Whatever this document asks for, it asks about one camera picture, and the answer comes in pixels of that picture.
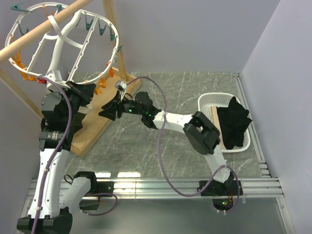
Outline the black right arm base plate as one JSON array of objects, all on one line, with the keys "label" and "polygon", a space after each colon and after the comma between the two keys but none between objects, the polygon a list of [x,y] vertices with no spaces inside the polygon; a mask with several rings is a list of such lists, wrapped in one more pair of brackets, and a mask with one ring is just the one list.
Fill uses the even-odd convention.
[{"label": "black right arm base plate", "polygon": [[233,181],[226,181],[226,183],[220,183],[212,180],[205,190],[203,190],[201,196],[229,196],[229,195],[243,195],[241,188],[241,181],[234,179]]}]

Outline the olive green underwear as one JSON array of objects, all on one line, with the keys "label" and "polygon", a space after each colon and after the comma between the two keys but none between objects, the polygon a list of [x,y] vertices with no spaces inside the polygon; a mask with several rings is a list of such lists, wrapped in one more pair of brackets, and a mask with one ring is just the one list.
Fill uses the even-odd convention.
[{"label": "olive green underwear", "polygon": [[74,134],[83,128],[82,121],[85,119],[86,115],[92,110],[92,104],[87,104],[85,106],[80,106],[77,113],[72,119],[72,130]]}]

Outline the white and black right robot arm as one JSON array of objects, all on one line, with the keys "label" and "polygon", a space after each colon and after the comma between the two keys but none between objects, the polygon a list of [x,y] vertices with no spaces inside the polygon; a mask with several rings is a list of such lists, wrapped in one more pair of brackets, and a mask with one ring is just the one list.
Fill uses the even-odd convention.
[{"label": "white and black right robot arm", "polygon": [[122,114],[140,115],[142,123],[150,129],[165,129],[185,134],[193,149],[204,155],[213,173],[209,187],[227,194],[234,183],[234,173],[227,167],[220,146],[220,131],[200,111],[191,115],[168,113],[153,105],[147,92],[138,92],[133,100],[123,97],[120,91],[101,107],[99,116],[115,121]]}]

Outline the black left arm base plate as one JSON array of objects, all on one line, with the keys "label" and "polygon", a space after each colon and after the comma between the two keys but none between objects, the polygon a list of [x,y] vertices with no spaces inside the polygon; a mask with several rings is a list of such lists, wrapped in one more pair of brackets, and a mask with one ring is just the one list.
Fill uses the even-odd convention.
[{"label": "black left arm base plate", "polygon": [[100,181],[97,183],[96,194],[100,197],[112,196],[114,191],[114,182]]}]

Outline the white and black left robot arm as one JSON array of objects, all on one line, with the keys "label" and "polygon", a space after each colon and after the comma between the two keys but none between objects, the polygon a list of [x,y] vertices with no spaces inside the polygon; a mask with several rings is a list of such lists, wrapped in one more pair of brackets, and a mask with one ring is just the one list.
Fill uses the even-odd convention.
[{"label": "white and black left robot arm", "polygon": [[80,107],[90,104],[95,84],[79,85],[71,81],[68,88],[46,94],[42,101],[39,136],[40,168],[35,195],[26,217],[20,218],[17,229],[24,234],[68,234],[73,212],[79,209],[84,195],[98,192],[93,172],[78,173],[70,188],[60,195],[63,171],[74,134],[82,128]]}]

